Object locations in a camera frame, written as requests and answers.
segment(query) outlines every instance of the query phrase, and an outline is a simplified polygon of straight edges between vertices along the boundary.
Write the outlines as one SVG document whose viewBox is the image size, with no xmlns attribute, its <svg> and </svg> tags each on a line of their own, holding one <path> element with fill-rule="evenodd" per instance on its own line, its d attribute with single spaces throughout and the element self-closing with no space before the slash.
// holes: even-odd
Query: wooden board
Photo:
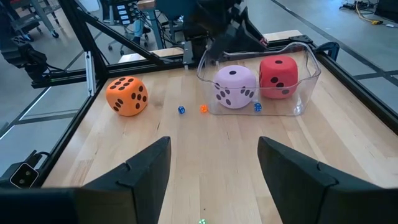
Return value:
<svg viewBox="0 0 398 224">
<path fill-rule="evenodd" d="M 205 102 L 194 70 L 138 77 L 149 91 L 147 108 L 130 118 L 118 116 L 102 90 L 44 187 L 84 185 L 162 136 L 172 139 L 162 224 L 201 218 L 217 224 L 281 223 L 261 174 L 259 136 L 382 187 L 398 187 L 398 137 L 324 67 L 301 116 L 201 114 Z M 185 114 L 177 113 L 179 105 Z"/>
</svg>

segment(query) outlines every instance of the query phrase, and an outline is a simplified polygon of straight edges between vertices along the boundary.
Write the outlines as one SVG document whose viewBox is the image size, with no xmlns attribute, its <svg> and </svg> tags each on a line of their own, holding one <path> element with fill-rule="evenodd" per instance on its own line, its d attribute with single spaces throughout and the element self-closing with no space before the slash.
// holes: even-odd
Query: black metal frame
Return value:
<svg viewBox="0 0 398 224">
<path fill-rule="evenodd" d="M 64 132 L 63 136 L 52 149 L 50 156 L 44 161 L 42 169 L 40 170 L 40 175 L 35 182 L 34 187 L 40 187 L 44 183 L 45 179 L 47 178 L 53 166 L 62 154 L 63 150 L 66 148 L 67 144 L 71 140 L 72 136 L 79 127 L 81 121 L 87 114 L 90 106 L 95 101 L 98 93 L 101 91 L 108 78 L 120 77 L 123 75 L 134 75 L 138 73 L 155 72 L 173 68 L 180 68 L 184 65 L 192 66 L 196 64 L 195 61 L 192 60 L 192 52 L 191 50 L 189 50 L 189 48 L 192 48 L 190 47 L 190 44 L 187 44 L 187 50 L 184 50 L 184 53 L 187 52 L 185 55 L 181 54 L 169 57 L 158 57 L 157 55 L 154 55 L 152 53 L 149 53 L 145 49 L 142 49 L 139 45 L 124 38 L 122 35 L 118 34 L 115 31 L 112 31 L 108 27 L 103 27 L 96 19 L 78 10 L 76 5 L 73 4 L 74 1 L 58 1 L 62 6 L 62 9 L 67 16 L 70 25 L 75 31 L 76 36 L 78 37 L 84 51 L 91 51 L 94 57 L 95 72 L 97 74 L 98 84 L 94 96 L 90 96 L 87 98 L 83 106 L 80 108 L 79 112 L 73 118 L 67 130 Z M 86 19 L 79 20 L 78 18 L 81 17 L 85 17 Z M 112 38 L 120 41 L 126 47 L 129 47 L 136 52 L 139 52 L 148 60 L 140 60 L 135 62 L 106 66 L 85 22 L 95 23 L 95 27 L 110 35 Z M 346 86 L 356 97 L 358 97 L 358 99 L 361 100 L 379 119 L 381 119 L 387 126 L 389 126 L 393 130 L 393 132 L 398 134 L 398 114 L 392 111 L 376 96 L 370 93 L 370 91 L 368 91 L 364 86 L 362 86 L 362 84 L 360 84 L 357 80 L 350 76 L 347 71 L 342 69 L 336 63 L 335 60 L 337 58 L 339 49 L 338 44 L 331 43 L 318 47 L 309 37 L 307 37 L 306 35 L 302 35 L 298 37 L 291 37 L 289 39 L 270 41 L 267 51 L 281 50 L 288 44 L 296 41 L 305 42 L 306 44 L 308 44 L 313 50 L 317 60 L 321 62 L 337 79 L 339 79 L 339 81 L 344 84 L 344 86 Z M 32 86 L 34 86 L 35 88 L 41 88 L 45 86 L 84 82 L 85 80 L 85 70 L 75 70 L 72 72 L 68 72 L 63 77 L 53 78 L 49 82 L 33 83 Z"/>
</svg>

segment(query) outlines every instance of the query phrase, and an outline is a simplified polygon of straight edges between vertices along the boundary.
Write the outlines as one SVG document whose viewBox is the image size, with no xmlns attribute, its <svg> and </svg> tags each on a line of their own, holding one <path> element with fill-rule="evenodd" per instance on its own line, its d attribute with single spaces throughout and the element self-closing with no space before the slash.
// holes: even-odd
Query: small orange die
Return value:
<svg viewBox="0 0 398 224">
<path fill-rule="evenodd" d="M 207 105 L 200 105 L 200 112 L 206 113 L 207 112 Z"/>
</svg>

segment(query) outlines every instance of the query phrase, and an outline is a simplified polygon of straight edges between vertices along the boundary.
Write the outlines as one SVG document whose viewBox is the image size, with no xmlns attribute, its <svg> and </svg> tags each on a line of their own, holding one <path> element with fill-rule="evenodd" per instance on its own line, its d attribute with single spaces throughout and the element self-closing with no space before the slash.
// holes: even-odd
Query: metal bracket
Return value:
<svg viewBox="0 0 398 224">
<path fill-rule="evenodd" d="M 94 60 L 91 56 L 91 52 L 85 52 L 85 62 L 86 62 L 86 81 L 87 81 L 87 91 L 88 96 L 94 96 L 96 90 L 95 82 L 95 71 Z"/>
<path fill-rule="evenodd" d="M 313 49 L 313 52 L 318 53 L 318 52 L 328 51 L 328 56 L 331 57 L 331 59 L 333 59 L 334 61 L 336 61 L 339 50 L 340 50 L 340 45 L 338 45 L 336 42 L 327 42 Z"/>
</svg>

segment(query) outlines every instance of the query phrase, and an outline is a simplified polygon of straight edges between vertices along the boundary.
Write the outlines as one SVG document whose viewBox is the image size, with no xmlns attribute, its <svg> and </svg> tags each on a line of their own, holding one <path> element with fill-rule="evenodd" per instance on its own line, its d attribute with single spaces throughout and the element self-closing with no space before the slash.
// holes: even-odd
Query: small die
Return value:
<svg viewBox="0 0 398 224">
<path fill-rule="evenodd" d="M 207 105 L 200 105 L 200 112 L 206 113 L 207 112 Z"/>
<path fill-rule="evenodd" d="M 179 112 L 180 114 L 185 113 L 185 108 L 184 108 L 183 106 L 179 106 L 179 107 L 178 107 L 178 112 Z"/>
<path fill-rule="evenodd" d="M 262 106 L 261 106 L 260 103 L 255 103 L 255 104 L 254 104 L 254 111 L 260 112 L 261 109 L 262 109 Z"/>
</svg>

